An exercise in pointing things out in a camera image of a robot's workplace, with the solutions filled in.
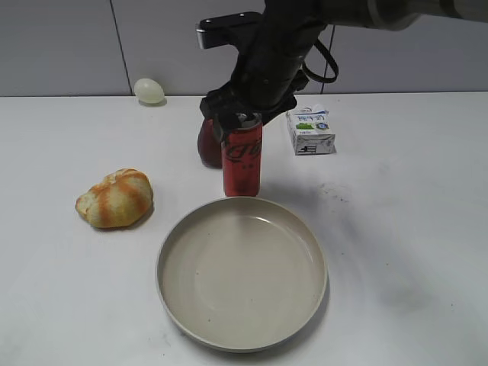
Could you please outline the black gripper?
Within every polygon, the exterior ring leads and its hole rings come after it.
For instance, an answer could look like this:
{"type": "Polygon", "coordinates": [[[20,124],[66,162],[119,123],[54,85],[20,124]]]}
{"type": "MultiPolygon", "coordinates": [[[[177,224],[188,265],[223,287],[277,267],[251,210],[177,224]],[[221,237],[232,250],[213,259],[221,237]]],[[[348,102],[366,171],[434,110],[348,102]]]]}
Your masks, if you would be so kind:
{"type": "Polygon", "coordinates": [[[236,113],[257,113],[264,124],[297,104],[307,78],[300,67],[326,24],[318,1],[266,1],[255,36],[239,52],[230,80],[200,104],[222,143],[237,129],[236,113]]]}

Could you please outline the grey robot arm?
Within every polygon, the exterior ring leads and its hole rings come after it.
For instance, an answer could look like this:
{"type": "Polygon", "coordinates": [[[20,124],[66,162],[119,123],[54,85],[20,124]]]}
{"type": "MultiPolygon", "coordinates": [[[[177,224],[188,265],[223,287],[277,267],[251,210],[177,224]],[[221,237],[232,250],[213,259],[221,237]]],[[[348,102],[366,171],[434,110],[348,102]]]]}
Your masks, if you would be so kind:
{"type": "Polygon", "coordinates": [[[231,45],[238,58],[230,80],[200,104],[208,137],[217,142],[259,116],[267,124],[294,108],[294,93],[308,81],[336,81],[339,67],[323,43],[329,25],[401,31],[419,16],[487,21],[485,1],[266,1],[262,13],[202,20],[201,48],[231,45]]]}

